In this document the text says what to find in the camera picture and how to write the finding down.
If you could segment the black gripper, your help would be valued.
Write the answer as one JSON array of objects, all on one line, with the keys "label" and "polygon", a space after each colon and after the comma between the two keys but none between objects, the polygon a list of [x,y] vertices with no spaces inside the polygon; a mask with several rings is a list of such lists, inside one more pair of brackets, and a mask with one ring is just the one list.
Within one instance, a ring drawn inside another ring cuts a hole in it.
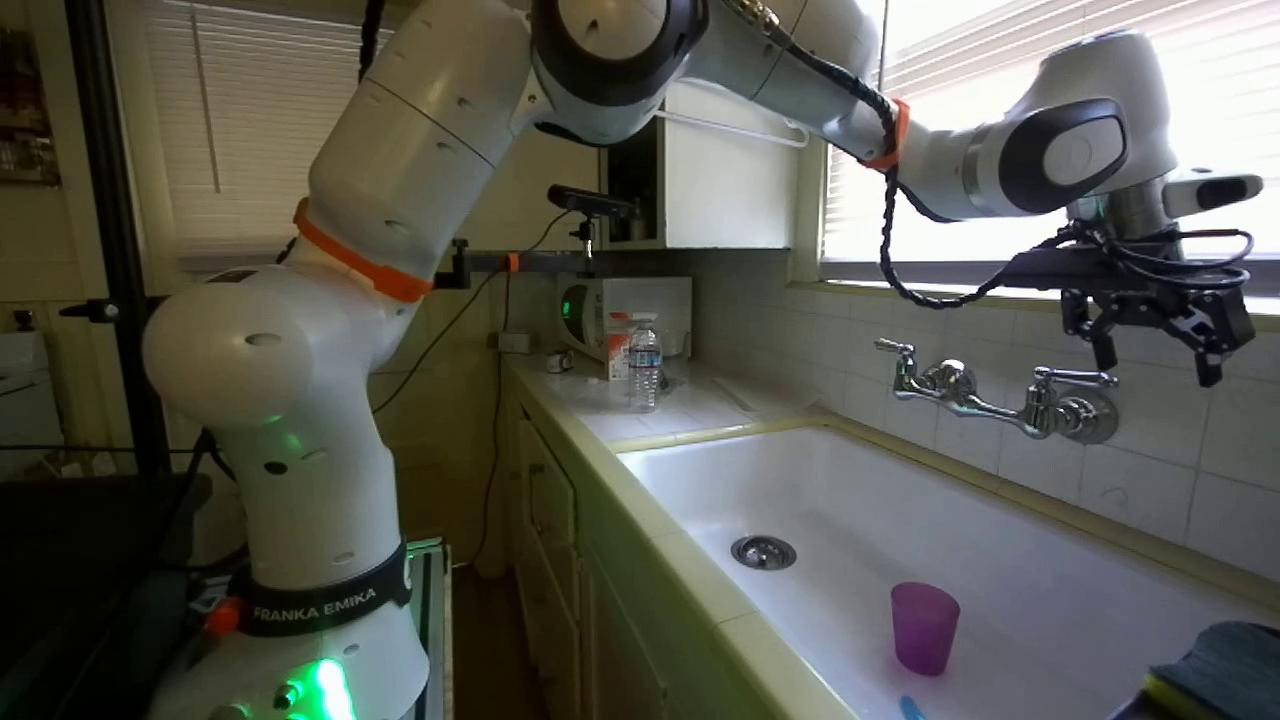
[{"label": "black gripper", "polygon": [[1059,290],[1066,328],[1091,342],[1096,367],[1121,364],[1113,323],[1162,328],[1193,347],[1196,383],[1226,380],[1226,350],[1246,347],[1257,328],[1246,307],[1246,266],[1141,272],[1107,266],[1084,287]]}]

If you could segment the robot base with led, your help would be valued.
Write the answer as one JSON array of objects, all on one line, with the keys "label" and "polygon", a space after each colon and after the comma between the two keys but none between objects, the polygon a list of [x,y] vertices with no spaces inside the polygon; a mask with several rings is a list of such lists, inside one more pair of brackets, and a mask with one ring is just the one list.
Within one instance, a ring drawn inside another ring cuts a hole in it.
[{"label": "robot base with led", "polygon": [[453,720],[453,556],[415,539],[411,594],[304,634],[248,634],[226,599],[175,652],[147,720]]}]

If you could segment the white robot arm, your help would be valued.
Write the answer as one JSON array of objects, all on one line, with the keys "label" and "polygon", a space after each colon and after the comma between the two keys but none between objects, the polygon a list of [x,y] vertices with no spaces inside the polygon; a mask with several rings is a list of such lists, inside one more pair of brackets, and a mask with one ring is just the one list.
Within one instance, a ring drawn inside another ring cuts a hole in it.
[{"label": "white robot arm", "polygon": [[368,372],[520,133],[628,141],[683,74],[815,133],[928,219],[1066,211],[1003,279],[1056,287],[1066,328],[1096,350],[1115,323],[1148,323],[1216,380],[1251,341],[1246,266],[1190,264],[1181,238],[1193,211],[1262,183],[1173,173],[1148,41],[1107,30],[1045,57],[1010,117],[970,133],[885,98],[873,57],[858,0],[422,0],[311,159],[294,257],[193,285],[145,328],[153,389],[245,485],[248,576],[220,625],[304,634],[409,594]]}]

